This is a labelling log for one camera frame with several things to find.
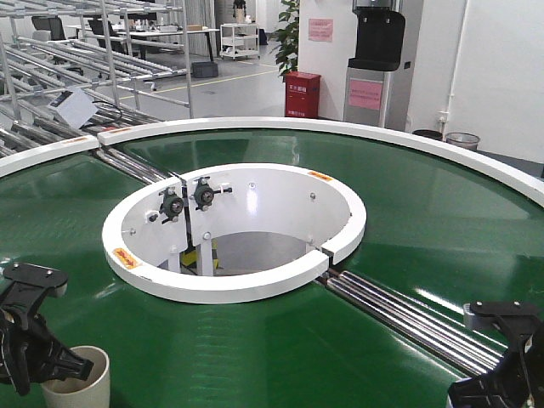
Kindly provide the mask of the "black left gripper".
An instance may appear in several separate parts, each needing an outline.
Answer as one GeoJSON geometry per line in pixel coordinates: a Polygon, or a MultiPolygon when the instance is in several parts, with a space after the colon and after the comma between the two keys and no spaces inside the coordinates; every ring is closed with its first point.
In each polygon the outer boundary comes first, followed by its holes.
{"type": "Polygon", "coordinates": [[[87,380],[94,363],[56,340],[38,313],[57,288],[49,282],[7,280],[1,291],[1,381],[19,395],[33,383],[87,380]]]}

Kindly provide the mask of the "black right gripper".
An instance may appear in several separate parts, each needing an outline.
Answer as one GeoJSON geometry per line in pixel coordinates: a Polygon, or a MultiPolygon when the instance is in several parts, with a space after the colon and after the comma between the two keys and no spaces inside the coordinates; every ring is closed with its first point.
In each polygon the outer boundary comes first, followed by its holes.
{"type": "Polygon", "coordinates": [[[543,321],[501,317],[496,326],[508,340],[507,350],[491,371],[452,383],[449,407],[543,406],[543,321]]]}

